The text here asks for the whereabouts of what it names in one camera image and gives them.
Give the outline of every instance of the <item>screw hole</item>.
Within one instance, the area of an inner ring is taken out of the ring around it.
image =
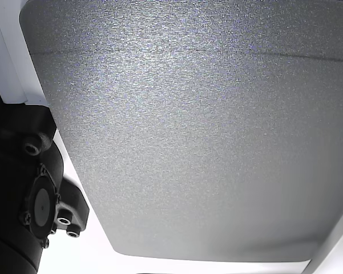
[[[73,238],[77,238],[77,237],[79,236],[77,233],[72,232],[72,231],[68,232],[67,234],[68,234],[70,237],[73,237]]]
[[[63,217],[57,218],[57,221],[63,225],[70,225],[71,224],[71,222],[69,220],[67,220],[66,218],[63,218]]]
[[[35,156],[39,154],[39,151],[32,144],[25,144],[25,151],[28,155]]]

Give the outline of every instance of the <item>textured plastic surface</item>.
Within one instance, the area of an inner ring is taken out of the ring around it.
[[[306,260],[343,213],[343,2],[34,1],[21,24],[116,251]]]

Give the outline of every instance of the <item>black mechanical part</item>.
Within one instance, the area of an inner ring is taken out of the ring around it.
[[[37,273],[42,250],[49,247],[47,236],[58,228],[58,209],[70,211],[74,225],[85,229],[88,206],[73,202],[84,201],[82,193],[67,180],[61,191],[63,160],[53,142],[55,131],[48,108],[6,105],[0,98],[0,274]]]
[[[58,229],[66,230],[69,236],[78,237],[86,229],[89,206],[81,190],[66,178],[62,179],[59,194],[55,224]]]

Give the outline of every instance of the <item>white surface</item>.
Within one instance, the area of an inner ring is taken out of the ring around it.
[[[42,88],[31,62],[19,25],[19,12],[26,0],[0,0],[0,93],[5,102],[46,105]],[[79,183],[76,172],[62,146],[59,134],[55,142],[65,160],[65,176]],[[343,232],[343,227],[336,230]],[[343,274],[343,237],[336,244],[332,235],[327,247],[331,253],[319,259],[315,273]],[[216,263],[129,257],[111,248],[93,210],[87,230],[74,239],[64,231],[50,236],[50,248],[44,250],[39,274],[46,273],[301,273],[303,263]]]

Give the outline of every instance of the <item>gray textured panel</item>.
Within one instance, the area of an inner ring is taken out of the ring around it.
[[[116,251],[306,260],[343,213],[343,2],[33,1],[21,24]]]

